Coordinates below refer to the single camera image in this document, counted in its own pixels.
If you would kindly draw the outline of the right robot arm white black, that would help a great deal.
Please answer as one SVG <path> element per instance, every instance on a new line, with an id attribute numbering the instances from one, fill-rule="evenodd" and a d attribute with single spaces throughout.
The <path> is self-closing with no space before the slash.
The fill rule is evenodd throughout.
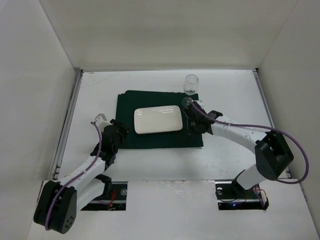
<path id="1" fill-rule="evenodd" d="M 192 133 L 228 139 L 255 155 L 255 164 L 232 180 L 236 191 L 249 190 L 265 180 L 276 181 L 294 159 L 284 136 L 275 130 L 242 126 L 215 110 L 206 113 L 195 101 L 184 107 L 183 112 Z"/>

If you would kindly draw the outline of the white rectangular plate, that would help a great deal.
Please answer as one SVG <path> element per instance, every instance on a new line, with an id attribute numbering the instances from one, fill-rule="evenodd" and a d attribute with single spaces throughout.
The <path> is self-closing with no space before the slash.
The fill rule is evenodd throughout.
<path id="1" fill-rule="evenodd" d="M 137 108 L 133 114 L 137 134 L 176 132 L 183 129 L 181 110 L 176 105 Z"/>

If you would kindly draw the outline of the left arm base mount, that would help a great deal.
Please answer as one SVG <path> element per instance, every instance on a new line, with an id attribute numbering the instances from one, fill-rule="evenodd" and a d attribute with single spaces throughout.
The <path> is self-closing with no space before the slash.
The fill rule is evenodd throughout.
<path id="1" fill-rule="evenodd" d="M 125 211 L 127 204 L 128 182 L 112 181 L 106 175 L 100 174 L 96 180 L 104 183 L 103 193 L 86 206 L 81 211 Z"/>

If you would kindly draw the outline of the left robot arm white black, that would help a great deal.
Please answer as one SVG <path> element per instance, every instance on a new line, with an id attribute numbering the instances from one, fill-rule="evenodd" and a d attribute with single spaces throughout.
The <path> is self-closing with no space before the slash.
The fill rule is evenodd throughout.
<path id="1" fill-rule="evenodd" d="M 125 210 L 127 183 L 113 182 L 104 172 L 115 162 L 130 128 L 114 119 L 92 122 L 98 143 L 87 160 L 69 175 L 44 184 L 33 222 L 47 231 L 67 233 L 81 210 Z"/>

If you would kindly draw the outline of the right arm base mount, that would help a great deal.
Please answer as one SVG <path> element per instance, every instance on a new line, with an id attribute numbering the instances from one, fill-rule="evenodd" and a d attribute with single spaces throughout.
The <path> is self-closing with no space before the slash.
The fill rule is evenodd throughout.
<path id="1" fill-rule="evenodd" d="M 245 189 L 237 180 L 238 177 L 215 181 L 218 209 L 220 211 L 266 211 L 270 203 L 266 191 L 260 186 L 261 181 Z"/>

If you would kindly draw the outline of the dark green cloth napkin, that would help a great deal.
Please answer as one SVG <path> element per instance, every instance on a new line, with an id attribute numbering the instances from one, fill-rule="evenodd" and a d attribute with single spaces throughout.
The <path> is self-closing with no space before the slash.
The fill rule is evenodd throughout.
<path id="1" fill-rule="evenodd" d="M 137 134 L 134 130 L 134 111 L 138 108 L 178 106 L 182 108 L 182 92 L 157 92 L 127 90 L 117 97 L 115 120 L 129 126 L 130 132 L 120 146 L 121 149 L 170 149 L 201 148 L 204 146 L 201 134 L 193 135 L 190 141 L 187 131 L 187 117 L 182 113 L 183 128 L 175 132 Z"/>

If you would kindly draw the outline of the clear wine glass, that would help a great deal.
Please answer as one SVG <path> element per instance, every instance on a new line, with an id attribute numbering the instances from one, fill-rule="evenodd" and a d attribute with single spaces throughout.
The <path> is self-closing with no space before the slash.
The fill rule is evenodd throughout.
<path id="1" fill-rule="evenodd" d="M 182 106 L 187 107 L 193 101 L 192 96 L 197 93 L 199 89 L 199 78 L 195 74 L 189 74 L 185 77 L 183 83 L 183 91 L 187 97 L 182 99 Z"/>

